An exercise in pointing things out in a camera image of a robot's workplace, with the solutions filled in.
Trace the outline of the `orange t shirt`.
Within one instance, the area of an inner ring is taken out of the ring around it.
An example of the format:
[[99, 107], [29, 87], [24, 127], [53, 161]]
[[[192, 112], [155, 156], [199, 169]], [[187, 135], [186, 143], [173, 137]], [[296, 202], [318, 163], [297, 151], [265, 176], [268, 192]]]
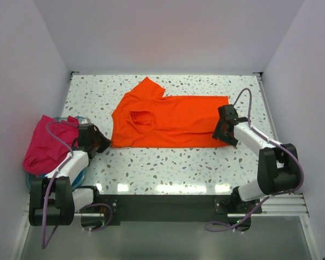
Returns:
[[217, 148], [212, 135], [227, 96], [165, 96], [146, 77], [127, 92], [112, 113], [114, 148]]

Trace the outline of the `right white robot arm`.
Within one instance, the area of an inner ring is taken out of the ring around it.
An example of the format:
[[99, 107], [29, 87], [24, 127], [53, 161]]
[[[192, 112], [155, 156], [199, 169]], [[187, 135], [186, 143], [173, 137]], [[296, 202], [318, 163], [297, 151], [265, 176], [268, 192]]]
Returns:
[[241, 204], [271, 195], [284, 194], [299, 188], [303, 173], [296, 147], [270, 139], [251, 125], [247, 117], [240, 117], [233, 105], [218, 108], [219, 120], [213, 138], [237, 147], [242, 142], [258, 156], [255, 180], [233, 188], [227, 210], [236, 210]]

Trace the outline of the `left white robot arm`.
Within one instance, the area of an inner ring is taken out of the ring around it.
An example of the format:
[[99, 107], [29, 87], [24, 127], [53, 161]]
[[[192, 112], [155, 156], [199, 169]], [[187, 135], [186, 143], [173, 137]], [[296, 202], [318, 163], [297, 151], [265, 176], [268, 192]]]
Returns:
[[33, 177], [30, 182], [29, 223], [32, 226], [69, 225], [74, 213], [91, 204], [95, 192], [80, 188], [82, 199], [75, 199], [72, 183], [88, 167], [91, 160], [111, 146], [106, 138], [92, 123], [76, 126], [77, 138], [71, 145], [57, 137], [51, 125], [67, 122], [55, 121], [46, 125], [47, 132], [67, 148], [66, 157], [43, 177]]

